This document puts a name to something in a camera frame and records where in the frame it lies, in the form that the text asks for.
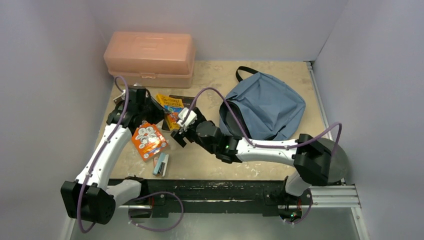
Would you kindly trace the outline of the yellow treehouse book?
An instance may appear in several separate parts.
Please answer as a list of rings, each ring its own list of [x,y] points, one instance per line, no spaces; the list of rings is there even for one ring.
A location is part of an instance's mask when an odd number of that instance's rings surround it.
[[[156,94],[156,100],[162,105],[165,109],[165,122],[170,131],[179,129],[180,126],[177,124],[178,114],[184,108],[183,101],[179,98],[174,98],[166,96],[163,94]]]

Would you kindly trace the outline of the orange treehouse book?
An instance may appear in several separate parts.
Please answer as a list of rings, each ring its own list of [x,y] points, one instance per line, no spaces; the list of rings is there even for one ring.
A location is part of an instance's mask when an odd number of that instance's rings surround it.
[[[146,121],[135,130],[131,142],[144,162],[164,151],[169,145],[158,127]]]

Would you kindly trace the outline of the blue backpack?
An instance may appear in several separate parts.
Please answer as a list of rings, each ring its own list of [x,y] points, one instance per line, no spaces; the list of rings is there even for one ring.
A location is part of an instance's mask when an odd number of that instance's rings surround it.
[[[305,100],[282,80],[247,66],[242,78],[219,108],[219,128],[229,136],[253,140],[285,141],[297,131],[306,109]]]

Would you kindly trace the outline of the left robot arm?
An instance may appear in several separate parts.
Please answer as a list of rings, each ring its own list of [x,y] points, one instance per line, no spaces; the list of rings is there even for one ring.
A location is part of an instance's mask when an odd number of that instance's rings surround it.
[[[149,191],[134,177],[108,186],[112,170],[124,147],[144,122],[157,124],[164,110],[142,86],[131,86],[124,98],[108,114],[103,135],[84,169],[74,181],[65,181],[60,189],[67,215],[76,220],[107,224],[117,207],[132,200],[146,203]]]

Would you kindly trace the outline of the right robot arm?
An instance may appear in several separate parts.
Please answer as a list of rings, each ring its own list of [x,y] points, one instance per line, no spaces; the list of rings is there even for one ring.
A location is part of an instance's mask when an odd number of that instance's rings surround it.
[[[332,151],[316,137],[300,134],[297,139],[272,141],[224,135],[198,108],[184,108],[177,118],[179,127],[171,132],[171,137],[181,147],[187,142],[196,143],[227,164],[263,161],[294,167],[295,173],[285,179],[280,191],[288,204],[298,200],[309,187],[329,183]]]

